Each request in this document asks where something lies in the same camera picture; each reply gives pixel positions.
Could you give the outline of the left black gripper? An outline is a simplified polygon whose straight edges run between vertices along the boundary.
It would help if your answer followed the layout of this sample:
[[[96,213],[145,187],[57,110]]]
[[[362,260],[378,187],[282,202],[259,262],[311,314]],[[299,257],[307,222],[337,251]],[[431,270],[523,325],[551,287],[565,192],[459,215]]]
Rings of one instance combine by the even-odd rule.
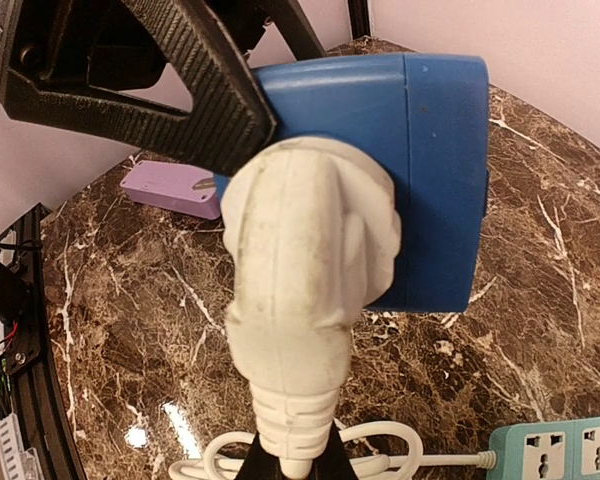
[[[255,1],[0,1],[0,104],[230,176],[276,128],[243,58],[264,19]],[[166,66],[190,110],[132,96]]]

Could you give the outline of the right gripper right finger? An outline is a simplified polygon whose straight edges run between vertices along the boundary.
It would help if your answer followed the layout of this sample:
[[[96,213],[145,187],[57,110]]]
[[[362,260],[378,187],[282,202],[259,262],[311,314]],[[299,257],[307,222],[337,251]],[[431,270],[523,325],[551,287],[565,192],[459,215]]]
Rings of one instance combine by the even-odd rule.
[[[340,430],[333,423],[324,452],[313,461],[314,480],[357,480],[350,459],[344,448]]]

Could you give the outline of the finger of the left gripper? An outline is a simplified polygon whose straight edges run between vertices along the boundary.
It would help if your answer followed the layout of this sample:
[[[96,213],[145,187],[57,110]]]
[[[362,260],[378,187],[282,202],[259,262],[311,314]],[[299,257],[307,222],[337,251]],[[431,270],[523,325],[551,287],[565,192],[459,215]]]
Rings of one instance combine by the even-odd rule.
[[[296,59],[317,59],[326,55],[297,0],[275,1],[274,23]]]

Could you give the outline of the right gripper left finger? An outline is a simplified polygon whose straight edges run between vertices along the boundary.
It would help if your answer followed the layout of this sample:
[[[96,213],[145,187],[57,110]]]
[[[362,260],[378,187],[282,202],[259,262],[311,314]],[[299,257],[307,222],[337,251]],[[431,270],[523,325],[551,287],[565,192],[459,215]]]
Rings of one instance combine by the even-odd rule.
[[[237,480],[283,480],[279,458],[264,450],[259,433],[249,447]]]

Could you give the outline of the dark blue cube socket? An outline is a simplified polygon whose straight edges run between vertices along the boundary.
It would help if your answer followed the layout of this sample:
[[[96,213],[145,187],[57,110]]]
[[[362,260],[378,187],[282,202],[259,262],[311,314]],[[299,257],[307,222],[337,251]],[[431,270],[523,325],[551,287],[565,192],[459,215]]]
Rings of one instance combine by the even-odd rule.
[[[393,53],[255,75],[280,127],[223,184],[232,314],[463,311],[489,180],[485,62]]]

